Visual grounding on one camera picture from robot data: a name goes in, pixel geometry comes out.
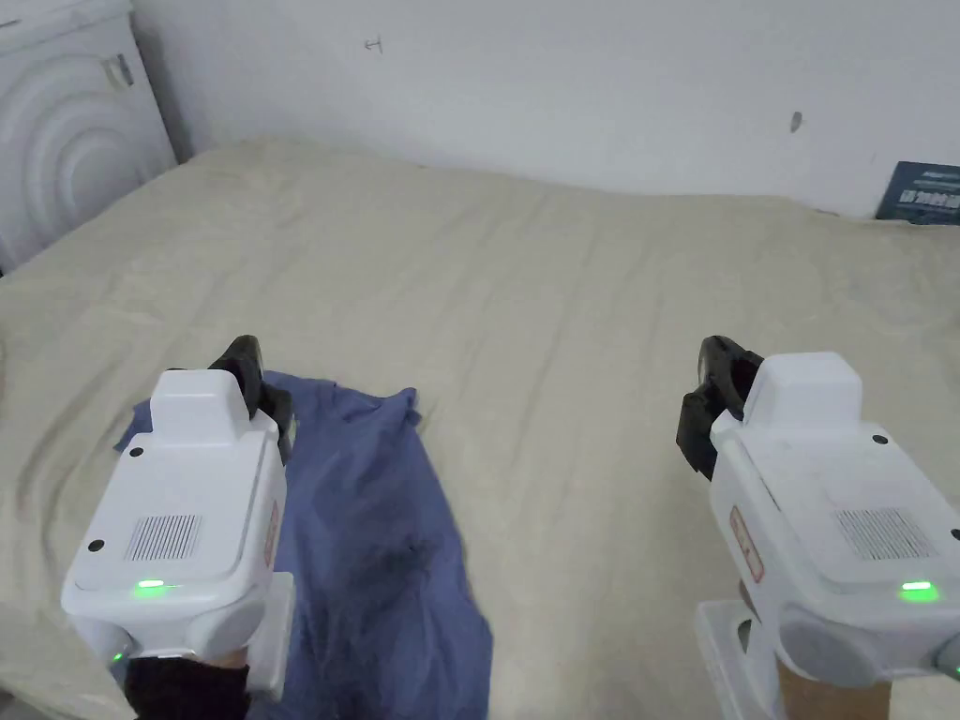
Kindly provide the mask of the person's left hand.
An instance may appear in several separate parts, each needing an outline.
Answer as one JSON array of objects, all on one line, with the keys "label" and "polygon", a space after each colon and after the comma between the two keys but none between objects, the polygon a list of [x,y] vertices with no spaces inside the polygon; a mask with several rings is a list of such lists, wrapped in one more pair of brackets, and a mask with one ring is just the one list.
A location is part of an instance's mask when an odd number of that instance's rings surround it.
[{"label": "person's left hand", "polygon": [[127,668],[123,691],[139,719],[245,719],[248,674],[244,650],[211,662],[138,658]]}]

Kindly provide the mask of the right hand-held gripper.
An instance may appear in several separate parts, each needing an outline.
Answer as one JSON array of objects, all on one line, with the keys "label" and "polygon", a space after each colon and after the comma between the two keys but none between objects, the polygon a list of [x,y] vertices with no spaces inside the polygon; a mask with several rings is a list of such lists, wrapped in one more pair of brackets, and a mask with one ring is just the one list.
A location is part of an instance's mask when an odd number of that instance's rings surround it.
[{"label": "right hand-held gripper", "polygon": [[958,676],[959,518],[839,354],[703,339],[678,447],[745,598],[696,612],[726,719],[786,718],[777,661],[837,687]]}]

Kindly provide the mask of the person's right hand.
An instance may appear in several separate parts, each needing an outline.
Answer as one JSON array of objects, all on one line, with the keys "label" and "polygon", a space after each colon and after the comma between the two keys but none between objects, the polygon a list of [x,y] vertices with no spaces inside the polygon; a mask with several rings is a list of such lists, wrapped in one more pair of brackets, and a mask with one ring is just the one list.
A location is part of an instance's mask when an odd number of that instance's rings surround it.
[{"label": "person's right hand", "polygon": [[786,719],[889,719],[893,685],[843,688],[794,673],[777,659]]}]

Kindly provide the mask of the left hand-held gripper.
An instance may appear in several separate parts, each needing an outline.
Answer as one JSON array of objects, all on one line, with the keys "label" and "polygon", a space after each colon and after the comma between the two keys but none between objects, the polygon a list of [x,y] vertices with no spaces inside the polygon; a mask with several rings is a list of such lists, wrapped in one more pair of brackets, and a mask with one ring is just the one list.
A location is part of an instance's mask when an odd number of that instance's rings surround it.
[{"label": "left hand-held gripper", "polygon": [[163,372],[69,567],[61,605],[97,662],[247,651],[249,691],[283,695],[295,581],[276,568],[295,442],[261,343]]}]

